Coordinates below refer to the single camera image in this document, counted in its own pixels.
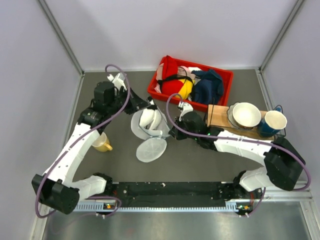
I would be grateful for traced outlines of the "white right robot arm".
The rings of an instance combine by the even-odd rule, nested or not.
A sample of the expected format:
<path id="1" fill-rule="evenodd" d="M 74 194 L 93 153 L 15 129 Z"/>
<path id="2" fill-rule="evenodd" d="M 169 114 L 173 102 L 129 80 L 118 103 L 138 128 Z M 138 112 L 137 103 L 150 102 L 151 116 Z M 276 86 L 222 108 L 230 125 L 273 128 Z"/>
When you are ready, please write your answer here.
<path id="1" fill-rule="evenodd" d="M 208 127 L 194 111 L 170 122 L 173 127 L 169 133 L 176 140 L 190 138 L 203 149 L 237 155 L 261 165 L 238 174 L 233 185 L 237 197 L 245 198 L 254 190 L 271 186 L 284 191 L 297 191 L 296 184 L 306 162 L 285 137 L 256 140 L 220 127 Z"/>

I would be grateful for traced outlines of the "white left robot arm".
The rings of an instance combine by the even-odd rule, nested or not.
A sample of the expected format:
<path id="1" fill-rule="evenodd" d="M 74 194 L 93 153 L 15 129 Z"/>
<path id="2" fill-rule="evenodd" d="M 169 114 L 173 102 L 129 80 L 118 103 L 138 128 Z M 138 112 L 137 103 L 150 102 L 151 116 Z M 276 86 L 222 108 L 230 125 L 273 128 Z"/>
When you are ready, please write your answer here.
<path id="1" fill-rule="evenodd" d="M 131 115 L 152 107 L 151 97 L 144 100 L 131 88 L 115 86 L 110 81 L 99 82 L 93 95 L 89 107 L 81 112 L 73 133 L 58 158 L 42 175 L 36 174 L 31 181 L 37 204 L 46 205 L 66 215 L 72 213 L 82 200 L 94 195 L 106 199 L 113 194 L 112 178 L 102 173 L 73 181 L 94 141 L 120 113 Z"/>

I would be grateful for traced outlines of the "white mesh laundry bag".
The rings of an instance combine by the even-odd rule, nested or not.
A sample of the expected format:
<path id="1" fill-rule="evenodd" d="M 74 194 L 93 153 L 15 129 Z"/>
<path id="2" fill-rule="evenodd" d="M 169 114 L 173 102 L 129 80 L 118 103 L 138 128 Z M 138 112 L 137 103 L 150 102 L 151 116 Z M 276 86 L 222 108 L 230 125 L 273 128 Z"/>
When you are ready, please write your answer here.
<path id="1" fill-rule="evenodd" d="M 139 120 L 142 111 L 143 110 L 140 110 L 133 114 L 130 127 L 133 134 L 143 140 L 143 142 L 136 149 L 137 159 L 143 163 L 150 163 L 161 157 L 165 152 L 167 148 L 166 138 L 170 136 L 170 128 L 168 126 L 166 116 L 159 110 L 162 115 L 162 120 L 158 129 L 162 130 L 162 136 L 151 136 L 145 133 L 139 127 Z"/>

